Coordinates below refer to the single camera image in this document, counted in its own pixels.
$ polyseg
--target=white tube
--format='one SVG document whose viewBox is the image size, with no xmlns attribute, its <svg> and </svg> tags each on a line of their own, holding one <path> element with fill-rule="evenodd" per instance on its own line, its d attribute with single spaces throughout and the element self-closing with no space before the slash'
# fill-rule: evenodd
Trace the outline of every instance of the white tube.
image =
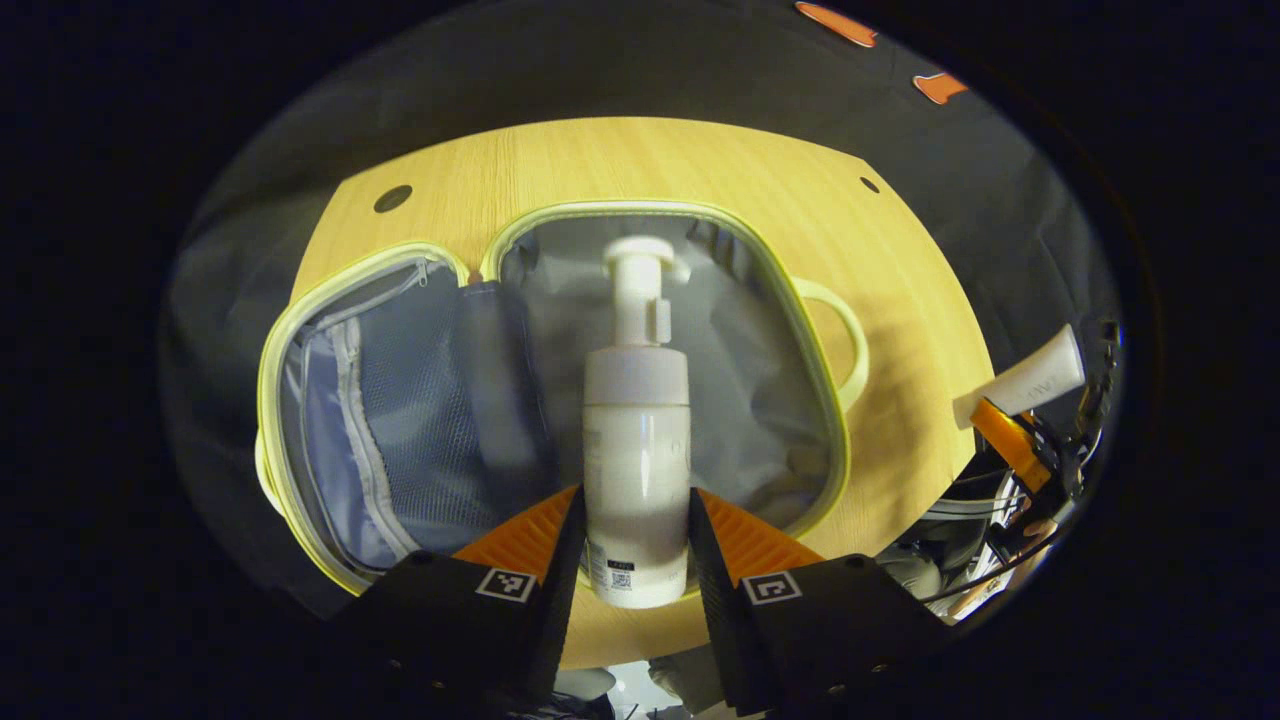
<svg viewBox="0 0 1280 720">
<path fill-rule="evenodd" d="M 1005 415 L 1018 415 L 1039 407 L 1084 384 L 1084 361 L 1075 342 L 1071 325 L 1062 325 L 1048 342 L 1032 352 L 1021 363 L 996 375 L 978 389 L 959 397 L 952 404 L 956 427 L 973 425 L 969 416 L 983 397 L 1000 407 Z"/>
</svg>

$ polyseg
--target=wooden table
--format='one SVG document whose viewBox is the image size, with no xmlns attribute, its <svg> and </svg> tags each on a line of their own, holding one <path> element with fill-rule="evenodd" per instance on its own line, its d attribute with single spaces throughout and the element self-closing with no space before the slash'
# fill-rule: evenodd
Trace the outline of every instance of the wooden table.
<svg viewBox="0 0 1280 720">
<path fill-rule="evenodd" d="M 399 184 L 413 188 L 404 205 L 375 213 L 374 202 Z M 781 135 L 692 120 L 586 118 L 435 145 L 342 183 L 316 225 L 293 297 L 365 255 L 408 241 L 442 245 L 479 268 L 508 222 L 589 200 L 727 210 L 773 247 L 787 272 L 826 284 L 858 314 L 870 379 L 849 413 L 849 488 L 804 538 L 823 556 L 879 552 L 973 455 L 972 430 L 956 428 L 951 400 L 989 379 L 992 369 L 950 265 L 867 163 Z M 812 302 L 810 313 L 838 380 L 851 366 L 850 341 L 833 311 Z M 856 611 L 855 598 L 850 612 Z M 705 642 L 699 597 L 618 610 L 580 587 L 561 665 L 613 665 Z"/>
</svg>

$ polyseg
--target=pump nozzle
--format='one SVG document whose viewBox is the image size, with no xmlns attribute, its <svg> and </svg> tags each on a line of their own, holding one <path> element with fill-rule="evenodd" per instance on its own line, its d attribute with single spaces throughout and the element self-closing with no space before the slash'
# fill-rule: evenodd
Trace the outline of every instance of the pump nozzle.
<svg viewBox="0 0 1280 720">
<path fill-rule="evenodd" d="M 689 282 L 690 268 L 666 240 L 631 236 L 604 249 L 605 272 L 613 278 L 613 343 L 671 342 L 671 302 L 662 299 L 662 273 Z"/>
</svg>

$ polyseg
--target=bottle label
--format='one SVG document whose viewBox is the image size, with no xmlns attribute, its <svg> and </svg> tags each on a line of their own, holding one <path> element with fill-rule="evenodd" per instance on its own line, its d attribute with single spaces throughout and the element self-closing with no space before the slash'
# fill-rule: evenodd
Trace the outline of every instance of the bottle label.
<svg viewBox="0 0 1280 720">
<path fill-rule="evenodd" d="M 631 575 L 636 564 L 626 560 L 612 560 L 604 555 L 604 548 L 588 539 L 588 556 L 591 564 L 591 584 L 596 588 L 630 591 Z"/>
</svg>

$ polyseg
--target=white bottle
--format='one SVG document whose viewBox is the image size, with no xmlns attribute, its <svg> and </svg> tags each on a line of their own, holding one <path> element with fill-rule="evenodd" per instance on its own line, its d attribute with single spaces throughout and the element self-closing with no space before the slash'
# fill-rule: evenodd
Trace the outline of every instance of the white bottle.
<svg viewBox="0 0 1280 720">
<path fill-rule="evenodd" d="M 685 592 L 689 565 L 689 366 L 671 341 L 662 273 L 687 282 L 671 243 L 648 236 L 604 250 L 613 346 L 586 356 L 582 430 L 591 587 L 618 607 Z"/>
</svg>

